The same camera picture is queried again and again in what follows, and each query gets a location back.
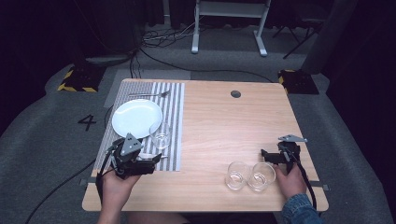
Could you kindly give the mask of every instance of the white plate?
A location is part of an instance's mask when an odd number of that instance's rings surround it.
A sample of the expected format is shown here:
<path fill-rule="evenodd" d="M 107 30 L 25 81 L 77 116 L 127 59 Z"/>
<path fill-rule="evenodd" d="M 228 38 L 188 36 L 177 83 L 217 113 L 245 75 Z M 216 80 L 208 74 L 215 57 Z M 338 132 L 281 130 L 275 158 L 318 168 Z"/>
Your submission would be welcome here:
<path fill-rule="evenodd" d="M 131 133 L 135 138 L 149 136 L 149 127 L 161 123 L 163 112 L 150 100 L 132 100 L 121 105 L 113 115 L 111 124 L 114 131 L 122 137 Z"/>

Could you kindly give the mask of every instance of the person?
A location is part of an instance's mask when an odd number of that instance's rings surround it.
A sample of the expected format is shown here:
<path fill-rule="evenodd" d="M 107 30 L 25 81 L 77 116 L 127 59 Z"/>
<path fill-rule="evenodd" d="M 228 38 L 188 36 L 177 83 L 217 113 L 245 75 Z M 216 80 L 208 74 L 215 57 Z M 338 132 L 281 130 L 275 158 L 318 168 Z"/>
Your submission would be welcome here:
<path fill-rule="evenodd" d="M 298 166 L 294 164 L 288 175 L 285 175 L 278 165 L 274 165 L 274 170 L 280 190 L 287 199 L 281 213 L 284 222 L 286 224 L 323 223 L 306 195 L 306 185 Z M 123 180 L 117 177 L 115 172 L 108 172 L 103 176 L 103 201 L 98 224 L 120 223 L 121 209 L 128 201 L 132 188 L 139 178 L 139 175 L 135 175 Z M 153 212 L 128 213 L 128 222 L 146 224 L 190 223 L 185 217 L 177 213 Z"/>

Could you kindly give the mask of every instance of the wooden table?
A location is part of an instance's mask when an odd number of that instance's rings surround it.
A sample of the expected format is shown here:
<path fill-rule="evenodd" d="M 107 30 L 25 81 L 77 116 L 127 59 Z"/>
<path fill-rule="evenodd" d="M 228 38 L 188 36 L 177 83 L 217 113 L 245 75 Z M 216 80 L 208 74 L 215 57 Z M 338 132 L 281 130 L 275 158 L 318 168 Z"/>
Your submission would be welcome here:
<path fill-rule="evenodd" d="M 132 190 L 124 211 L 280 211 L 285 202 L 277 182 L 263 192 L 248 186 L 239 191 L 224 182 L 228 165 L 262 161 L 261 149 L 278 152 L 277 139 L 302 136 L 289 99 L 279 84 L 192 80 L 129 81 L 184 82 L 185 102 L 180 172 L 143 175 Z M 231 91 L 240 91 L 234 98 Z M 306 149 L 301 161 L 310 180 L 318 175 Z M 318 210 L 329 205 L 322 188 L 315 188 Z M 82 207 L 100 211 L 96 187 L 87 187 Z"/>

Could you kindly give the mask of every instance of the white metal stand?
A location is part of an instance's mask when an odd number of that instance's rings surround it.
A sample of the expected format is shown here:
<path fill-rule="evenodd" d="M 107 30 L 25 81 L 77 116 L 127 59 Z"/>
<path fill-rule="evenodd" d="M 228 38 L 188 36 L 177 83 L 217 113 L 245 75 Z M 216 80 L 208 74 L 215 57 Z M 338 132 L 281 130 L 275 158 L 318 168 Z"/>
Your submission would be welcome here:
<path fill-rule="evenodd" d="M 262 28 L 267 19 L 271 0 L 266 0 L 265 4 L 250 3 L 228 3 L 228 2 L 206 2 L 196 0 L 195 27 L 192 38 L 192 53 L 198 53 L 199 44 L 199 18 L 200 16 L 228 16 L 262 18 L 260 20 L 259 31 L 253 31 L 254 37 L 259 47 L 260 55 L 267 56 L 267 50 L 262 42 Z"/>

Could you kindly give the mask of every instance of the gray floor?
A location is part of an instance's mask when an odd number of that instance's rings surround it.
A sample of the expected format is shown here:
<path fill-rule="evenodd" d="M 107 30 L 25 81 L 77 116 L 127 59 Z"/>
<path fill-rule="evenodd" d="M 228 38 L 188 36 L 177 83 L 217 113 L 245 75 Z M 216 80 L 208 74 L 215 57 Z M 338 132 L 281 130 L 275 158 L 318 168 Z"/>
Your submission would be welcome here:
<path fill-rule="evenodd" d="M 283 60 L 295 40 L 287 31 L 272 38 L 276 30 L 264 30 L 269 55 L 263 58 L 257 51 L 253 28 L 207 30 L 201 35 L 198 54 L 191 54 L 191 36 L 167 48 L 144 51 L 186 69 L 244 70 L 273 82 L 277 71 L 300 68 L 313 40 Z M 141 52 L 138 59 L 142 71 L 175 69 Z M 105 132 L 107 95 L 117 71 L 128 69 L 129 64 L 107 68 L 97 93 L 56 91 L 69 66 L 54 74 L 46 86 L 47 95 L 20 113 L 0 137 L 0 223 L 25 222 L 49 192 L 96 157 Z M 243 72 L 193 71 L 191 79 L 268 82 Z M 326 223 L 337 224 L 393 223 L 381 183 L 325 94 L 329 81 L 323 75 L 313 79 L 319 95 L 290 94 L 289 99 L 302 133 L 309 140 L 308 149 L 318 175 L 331 188 L 326 192 L 330 208 L 322 217 Z M 78 121 L 90 114 L 97 123 L 85 132 L 85 125 Z M 81 208 L 84 188 L 78 185 L 91 169 L 57 189 L 30 223 L 95 223 L 98 213 Z"/>

